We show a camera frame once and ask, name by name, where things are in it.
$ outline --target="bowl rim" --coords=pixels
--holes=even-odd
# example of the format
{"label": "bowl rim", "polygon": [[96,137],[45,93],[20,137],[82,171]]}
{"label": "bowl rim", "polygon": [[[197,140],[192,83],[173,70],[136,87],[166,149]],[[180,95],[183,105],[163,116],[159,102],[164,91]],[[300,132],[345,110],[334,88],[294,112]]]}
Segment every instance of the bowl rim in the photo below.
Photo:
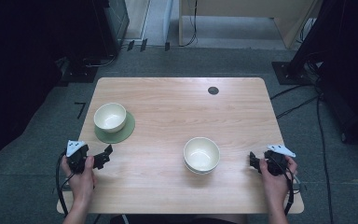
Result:
{"label": "bowl rim", "polygon": [[[98,112],[101,111],[101,109],[103,109],[104,107],[109,106],[109,105],[119,105],[119,107],[121,107],[121,108],[124,110],[124,117],[123,117],[122,121],[120,122],[120,124],[119,124],[118,126],[113,127],[113,128],[103,128],[103,127],[100,127],[100,126],[97,124],[97,122],[96,122],[97,115],[98,115]],[[121,105],[121,104],[119,104],[119,103],[107,103],[107,104],[101,105],[101,106],[95,111],[95,113],[94,113],[94,124],[95,124],[99,129],[101,129],[101,130],[112,130],[112,129],[115,129],[115,128],[119,127],[124,121],[126,121],[126,119],[127,119],[127,110],[126,110],[126,108],[125,108],[123,105]]]}
{"label": "bowl rim", "polygon": [[[191,166],[190,164],[189,164],[189,162],[187,161],[187,159],[186,159],[186,147],[188,146],[188,144],[191,142],[191,141],[194,141],[194,140],[196,140],[196,139],[204,139],[204,140],[208,140],[208,141],[210,141],[210,142],[212,142],[214,145],[215,145],[215,147],[217,148],[217,161],[216,161],[216,163],[213,165],[213,167],[211,168],[211,169],[208,169],[208,170],[199,170],[199,169],[196,169],[196,168],[194,168],[193,166]],[[196,174],[201,174],[201,175],[204,175],[204,174],[208,174],[208,173],[210,173],[214,168],[216,168],[216,166],[219,164],[219,162],[220,162],[220,148],[219,148],[219,146],[213,141],[213,140],[211,140],[210,138],[207,138],[207,137],[193,137],[193,138],[191,138],[190,140],[188,140],[187,142],[186,142],[186,144],[185,144],[185,147],[184,147],[184,149],[183,149],[183,157],[184,157],[184,161],[185,161],[185,164],[186,164],[186,167],[190,170],[190,171],[192,171],[192,172],[194,172],[194,173],[196,173]]]}

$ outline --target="black stand leg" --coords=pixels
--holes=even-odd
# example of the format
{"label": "black stand leg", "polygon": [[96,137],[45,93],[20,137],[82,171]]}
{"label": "black stand leg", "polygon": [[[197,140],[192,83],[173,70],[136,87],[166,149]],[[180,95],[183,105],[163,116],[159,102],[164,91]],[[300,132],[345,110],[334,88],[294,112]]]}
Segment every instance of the black stand leg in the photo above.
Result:
{"label": "black stand leg", "polygon": [[61,82],[91,83],[94,81],[98,67],[72,66],[70,63],[62,76]]}
{"label": "black stand leg", "polygon": [[290,76],[287,67],[290,63],[286,62],[272,62],[275,75],[281,85],[311,85],[312,82],[307,76],[305,69],[300,71],[296,76]]}

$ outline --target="white bowl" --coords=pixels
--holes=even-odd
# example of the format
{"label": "white bowl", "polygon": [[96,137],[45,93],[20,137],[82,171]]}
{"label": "white bowl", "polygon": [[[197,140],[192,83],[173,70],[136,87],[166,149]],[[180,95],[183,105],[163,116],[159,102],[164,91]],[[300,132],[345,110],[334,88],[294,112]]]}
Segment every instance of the white bowl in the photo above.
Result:
{"label": "white bowl", "polygon": [[198,174],[207,174],[219,163],[220,150],[211,139],[196,137],[186,143],[184,157],[188,169]]}
{"label": "white bowl", "polygon": [[126,124],[127,112],[124,106],[110,103],[101,106],[94,114],[94,124],[107,133],[116,133]]}

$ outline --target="cable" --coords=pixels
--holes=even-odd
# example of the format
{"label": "cable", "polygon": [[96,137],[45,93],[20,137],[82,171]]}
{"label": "cable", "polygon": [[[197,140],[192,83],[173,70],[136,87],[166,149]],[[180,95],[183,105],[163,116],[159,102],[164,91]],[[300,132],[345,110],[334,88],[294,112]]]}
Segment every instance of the cable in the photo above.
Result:
{"label": "cable", "polygon": [[292,88],[290,88],[290,89],[281,91],[281,92],[279,92],[279,93],[277,93],[277,94],[271,96],[269,99],[270,99],[270,100],[273,100],[273,99],[277,98],[278,96],[281,96],[281,95],[283,95],[283,94],[285,94],[285,93],[287,93],[287,92],[289,92],[289,91],[293,91],[293,90],[295,90],[295,89],[297,89],[297,88],[305,87],[305,86],[310,86],[310,85],[298,85],[298,86],[294,86],[294,87],[292,87]]}
{"label": "cable", "polygon": [[319,130],[321,131],[321,137],[322,137],[322,149],[323,149],[323,155],[324,155],[324,174],[326,176],[326,185],[327,185],[327,199],[328,199],[328,209],[330,214],[330,222],[334,224],[334,218],[333,218],[333,206],[331,204],[331,190],[330,190],[330,177],[327,170],[327,162],[326,162],[326,146],[324,141],[324,129],[322,127],[321,122],[321,115],[319,112],[319,103],[320,103],[320,97],[318,97],[318,101],[316,103],[316,113],[318,117],[318,124],[319,124]]}
{"label": "cable", "polygon": [[72,176],[74,176],[75,173],[71,173],[71,175],[68,176],[68,178],[65,179],[65,181],[63,182],[63,184],[60,187],[60,191],[62,191],[63,187],[66,185],[66,183],[68,183],[68,181],[72,178]]}
{"label": "cable", "polygon": [[192,20],[191,20],[191,17],[190,17],[191,25],[192,25],[193,28],[194,28],[193,36],[191,37],[190,41],[188,41],[187,44],[181,45],[180,47],[189,46],[189,45],[191,45],[191,44],[194,42],[194,40],[197,40],[197,42],[199,41],[199,40],[197,39],[197,21],[196,21],[196,18],[197,18],[197,4],[198,4],[198,0],[196,0],[195,6],[194,6],[194,24],[193,24],[193,22],[192,22]]}
{"label": "cable", "polygon": [[67,216],[68,215],[68,208],[66,208],[65,200],[64,200],[63,195],[62,195],[62,188],[60,187],[60,165],[61,165],[62,157],[63,157],[63,155],[65,155],[65,151],[63,153],[61,153],[60,157],[57,160],[57,165],[56,165],[56,189],[57,189],[57,193],[58,193],[58,198],[60,200],[60,204],[62,206],[63,213],[65,214],[65,216]]}
{"label": "cable", "polygon": [[101,217],[101,214],[98,214],[98,216],[95,218],[93,223],[96,224],[98,222],[98,220],[100,219],[100,217]]}
{"label": "cable", "polygon": [[[287,200],[286,207],[284,208],[284,214],[287,216],[287,214],[289,213],[289,210],[292,207],[292,204],[295,200],[295,193],[293,190],[294,175],[289,168],[286,167],[286,169],[283,169],[280,166],[280,164],[277,161],[275,161],[275,159],[273,157],[270,157],[269,159],[272,160],[273,162],[275,162],[275,164],[281,169],[282,173],[284,174],[284,177],[286,178],[287,188],[289,188],[289,199]],[[292,178],[289,178],[289,176],[287,176],[286,170],[289,172],[289,174]]]}
{"label": "cable", "polygon": [[299,109],[301,106],[309,104],[310,102],[312,102],[313,100],[315,100],[315,99],[318,98],[318,97],[319,97],[319,95],[314,96],[314,97],[310,98],[308,101],[302,103],[301,105],[298,105],[298,106],[296,106],[296,107],[293,107],[293,108],[291,108],[291,109],[288,109],[288,110],[284,111],[283,113],[281,113],[280,115],[278,115],[276,118],[277,118],[277,119],[280,119],[281,117],[290,114],[292,111],[294,111],[294,110],[296,110],[296,109]]}
{"label": "cable", "polygon": [[[107,66],[108,64],[110,64],[112,61],[115,60],[116,55],[110,55],[112,57],[112,59],[108,62],[108,63],[103,63],[103,64],[88,64],[86,65],[86,67],[103,67],[103,66]],[[83,62],[85,62],[86,60],[90,60],[90,58],[85,58],[83,59]]]}

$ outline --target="gray carpet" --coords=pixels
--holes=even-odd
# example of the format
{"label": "gray carpet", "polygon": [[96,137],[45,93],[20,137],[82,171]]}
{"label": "gray carpet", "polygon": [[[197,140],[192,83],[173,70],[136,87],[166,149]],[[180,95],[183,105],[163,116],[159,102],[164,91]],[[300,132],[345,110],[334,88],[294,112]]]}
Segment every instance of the gray carpet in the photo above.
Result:
{"label": "gray carpet", "polygon": [[[280,86],[270,63],[290,61],[288,50],[184,49],[139,47],[123,49],[115,61],[98,71],[94,83],[70,83],[54,88],[18,139],[0,151],[0,223],[61,223],[56,211],[55,165],[69,139],[79,136],[97,79],[100,77],[262,77],[268,93]],[[303,87],[272,101],[275,113],[299,105],[316,95]],[[85,111],[78,119],[81,105]],[[320,102],[327,167],[331,181],[335,223],[358,223],[358,145],[344,145],[328,105]],[[280,118],[284,143],[296,154],[298,177],[303,183],[305,211],[289,215],[292,223],[330,223],[322,139],[316,101]],[[90,215],[92,223],[95,215]],[[98,223],[108,223],[103,215]],[[267,223],[266,215],[249,215],[249,223]]]}

